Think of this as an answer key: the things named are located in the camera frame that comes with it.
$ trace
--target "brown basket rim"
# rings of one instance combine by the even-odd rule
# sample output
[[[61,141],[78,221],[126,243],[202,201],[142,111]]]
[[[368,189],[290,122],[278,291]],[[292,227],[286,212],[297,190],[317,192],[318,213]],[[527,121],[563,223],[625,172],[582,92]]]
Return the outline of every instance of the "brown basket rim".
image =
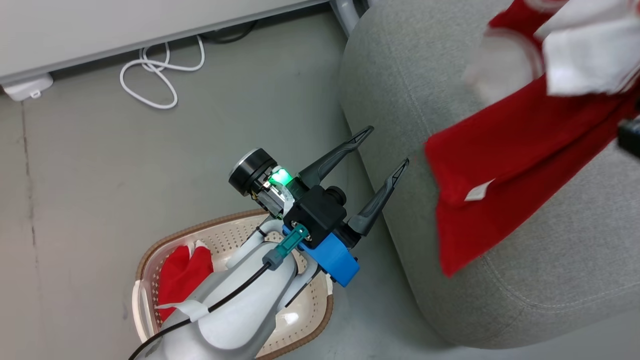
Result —
[[[185,230],[181,230],[175,234],[171,234],[157,241],[142,256],[142,259],[140,260],[140,263],[138,264],[138,269],[136,271],[136,280],[137,281],[142,280],[143,270],[147,265],[149,258],[158,248],[162,247],[163,245],[170,243],[171,241],[176,240],[177,238],[181,238],[183,236],[197,233],[201,230],[207,229],[208,227],[220,225],[222,223],[229,222],[229,221],[235,221],[243,218],[254,217],[257,215],[267,215],[267,214],[268,213],[262,209],[242,211],[240,213],[235,213],[235,214],[231,214],[224,217],[219,217],[213,220],[202,222],[198,225],[188,227]],[[280,348],[274,352],[270,352],[266,355],[260,356],[256,358],[256,360],[274,360],[277,357],[280,357],[288,352],[292,352],[293,350],[296,350],[297,348],[311,342],[313,339],[317,338],[324,331],[324,328],[326,328],[326,326],[329,324],[329,320],[331,319],[332,313],[333,313],[333,295],[329,294],[326,297],[326,309],[324,311],[324,317],[322,321],[320,321],[320,325],[318,325],[318,327],[314,331],[312,331],[311,334],[294,342],[293,344],[285,346],[284,348]]]

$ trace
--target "robotic arm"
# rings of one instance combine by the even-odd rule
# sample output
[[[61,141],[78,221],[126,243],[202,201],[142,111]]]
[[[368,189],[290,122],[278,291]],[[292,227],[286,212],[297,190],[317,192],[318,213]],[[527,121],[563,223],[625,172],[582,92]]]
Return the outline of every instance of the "robotic arm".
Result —
[[[267,219],[227,262],[176,307],[161,331],[130,357],[155,360],[252,359],[275,329],[275,315],[287,307],[320,272],[347,286],[360,269],[350,253],[367,236],[397,182],[407,169],[403,160],[365,207],[347,222],[344,192],[320,182],[373,132],[368,126],[304,168],[296,176],[263,149],[245,155],[229,183],[269,212]],[[272,231],[281,243],[265,241]],[[298,274],[291,252],[307,260]]]

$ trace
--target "black cord on floor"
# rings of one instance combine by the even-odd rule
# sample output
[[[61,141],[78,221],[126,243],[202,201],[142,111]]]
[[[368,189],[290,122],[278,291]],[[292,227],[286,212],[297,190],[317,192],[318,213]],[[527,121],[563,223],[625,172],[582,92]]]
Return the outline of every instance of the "black cord on floor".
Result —
[[[215,303],[211,307],[209,307],[208,308],[209,312],[212,313],[213,311],[217,310],[219,307],[221,307],[222,305],[226,304],[231,299],[236,297],[238,294],[243,292],[244,289],[247,289],[249,287],[249,285],[253,284],[254,281],[256,281],[262,274],[264,274],[265,271],[267,271],[267,269],[269,268],[270,265],[271,264],[269,264],[269,263],[264,264],[260,268],[260,270],[256,271],[255,274],[253,274],[247,281],[245,281],[237,289],[232,291],[224,299],[218,301],[217,303]],[[190,323],[191,323],[191,320],[187,319],[187,320],[181,321],[181,322],[179,322],[179,323],[177,323],[175,325],[171,325],[171,326],[167,327],[166,329],[163,329],[163,330],[159,331],[157,334],[153,335],[147,341],[145,341],[142,345],[140,345],[136,349],[136,351],[134,351],[133,354],[131,354],[131,356],[129,356],[129,360],[135,360],[138,357],[138,355],[140,355],[142,350],[144,350],[147,346],[149,346],[153,342],[155,342],[155,340],[158,340],[159,338],[163,337],[164,335],[167,335],[168,333],[170,333],[170,332],[172,332],[174,330],[180,329],[181,327],[183,327],[185,325],[189,325]]]
[[[200,37],[205,38],[215,44],[230,44],[232,42],[236,42],[238,40],[244,39],[247,35],[249,35],[249,33],[253,30],[253,28],[255,28],[255,25],[257,23],[258,23],[258,20],[252,21],[249,27],[244,31],[244,33],[241,33],[240,35],[233,38],[216,38],[216,37],[212,37],[210,35],[205,35],[205,34],[200,34]]]

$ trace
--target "gray fabric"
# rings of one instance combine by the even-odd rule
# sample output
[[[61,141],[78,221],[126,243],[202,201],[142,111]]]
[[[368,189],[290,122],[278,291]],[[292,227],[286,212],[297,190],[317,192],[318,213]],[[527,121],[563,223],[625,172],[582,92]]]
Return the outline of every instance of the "gray fabric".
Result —
[[[416,301],[443,337],[470,347],[536,343],[640,304],[640,164],[613,145],[487,255],[442,275],[422,143],[480,108],[461,75],[510,2],[382,2],[356,27],[340,72],[351,129],[376,127],[360,149],[374,188],[413,160],[385,220]]]

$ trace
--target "teal connector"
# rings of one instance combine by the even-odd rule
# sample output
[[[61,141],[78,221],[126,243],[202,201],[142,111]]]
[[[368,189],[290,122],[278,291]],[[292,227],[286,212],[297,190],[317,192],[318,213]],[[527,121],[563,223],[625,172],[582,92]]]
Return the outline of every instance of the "teal connector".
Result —
[[[276,270],[284,258],[289,255],[293,249],[298,247],[300,242],[309,235],[309,231],[302,224],[298,224],[293,231],[289,233],[282,241],[273,249],[269,250],[262,257],[263,264],[270,264],[269,269]]]

